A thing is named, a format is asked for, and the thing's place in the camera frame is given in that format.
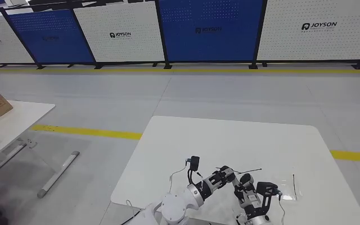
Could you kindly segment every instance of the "yellow floor line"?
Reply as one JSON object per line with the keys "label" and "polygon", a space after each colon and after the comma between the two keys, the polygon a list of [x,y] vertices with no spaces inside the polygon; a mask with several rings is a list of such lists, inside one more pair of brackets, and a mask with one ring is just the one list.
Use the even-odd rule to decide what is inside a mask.
{"label": "yellow floor line", "polygon": [[360,161],[360,152],[331,150],[334,159]]}
{"label": "yellow floor line", "polygon": [[[132,139],[132,140],[140,140],[142,136],[142,133],[113,131],[113,130],[97,130],[97,129],[77,128],[77,127],[60,127],[60,126],[41,125],[41,124],[34,125],[31,129],[33,131],[48,131],[48,132],[56,132],[56,133],[124,138],[124,139]],[[360,152],[338,151],[338,150],[331,150],[330,152],[334,157],[334,159],[360,161]]]}
{"label": "yellow floor line", "polygon": [[0,73],[8,73],[8,72],[23,72],[23,73],[136,73],[136,72],[160,72],[160,73],[298,73],[298,74],[359,74],[360,70],[354,69],[346,69],[346,70],[311,70],[311,69],[260,69],[260,70],[249,70],[249,69],[51,69],[45,68],[43,70],[35,70],[35,69],[0,69]]}
{"label": "yellow floor line", "polygon": [[132,132],[112,131],[112,130],[96,130],[96,129],[77,128],[77,127],[59,127],[59,126],[50,126],[50,125],[41,125],[41,124],[35,125],[31,129],[33,131],[48,131],[48,132],[57,132],[57,133],[66,133],[66,134],[125,138],[125,139],[133,139],[133,140],[140,140],[142,136],[142,133],[132,133]]}

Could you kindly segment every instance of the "joyson logo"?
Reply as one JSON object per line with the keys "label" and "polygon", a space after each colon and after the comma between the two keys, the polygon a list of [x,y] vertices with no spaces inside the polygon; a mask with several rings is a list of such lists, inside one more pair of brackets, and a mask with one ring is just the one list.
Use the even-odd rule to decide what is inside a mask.
{"label": "joyson logo", "polygon": [[110,37],[114,39],[131,38],[131,32],[110,33]]}
{"label": "joyson logo", "polygon": [[48,42],[48,41],[57,41],[59,40],[60,37],[59,36],[49,36],[49,37],[43,37],[43,40]]}
{"label": "joyson logo", "polygon": [[222,30],[221,26],[218,27],[205,27],[205,28],[195,28],[195,34],[201,34],[201,33],[215,33],[220,32]]}
{"label": "joyson logo", "polygon": [[310,23],[306,22],[305,24],[303,24],[303,26],[301,27],[301,30],[316,30],[316,31],[321,31],[321,30],[333,30],[334,27],[336,27],[338,24],[338,22],[314,22],[312,25],[310,25]]}

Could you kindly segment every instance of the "blue pegboard panel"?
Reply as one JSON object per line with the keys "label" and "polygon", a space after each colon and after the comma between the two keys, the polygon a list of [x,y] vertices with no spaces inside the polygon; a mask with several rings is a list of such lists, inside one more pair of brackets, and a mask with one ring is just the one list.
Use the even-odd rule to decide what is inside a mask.
{"label": "blue pegboard panel", "polygon": [[170,61],[246,61],[255,51],[263,0],[160,0]]}
{"label": "blue pegboard panel", "polygon": [[40,63],[93,62],[70,10],[9,15]]}

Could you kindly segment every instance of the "white pegboard panel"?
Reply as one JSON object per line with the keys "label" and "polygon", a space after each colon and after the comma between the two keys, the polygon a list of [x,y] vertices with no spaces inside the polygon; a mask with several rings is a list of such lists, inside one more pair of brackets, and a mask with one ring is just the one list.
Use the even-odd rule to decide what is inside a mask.
{"label": "white pegboard panel", "polygon": [[357,59],[359,0],[268,0],[258,60]]}
{"label": "white pegboard panel", "polygon": [[0,16],[0,63],[34,63],[3,16]]}
{"label": "white pegboard panel", "polygon": [[164,61],[155,2],[74,11],[96,61]]}

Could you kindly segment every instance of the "cardboard box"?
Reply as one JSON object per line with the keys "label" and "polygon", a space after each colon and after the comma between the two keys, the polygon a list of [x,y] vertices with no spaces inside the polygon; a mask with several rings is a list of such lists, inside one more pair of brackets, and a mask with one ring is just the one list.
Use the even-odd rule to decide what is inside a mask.
{"label": "cardboard box", "polygon": [[0,94],[0,116],[12,110],[12,105]]}

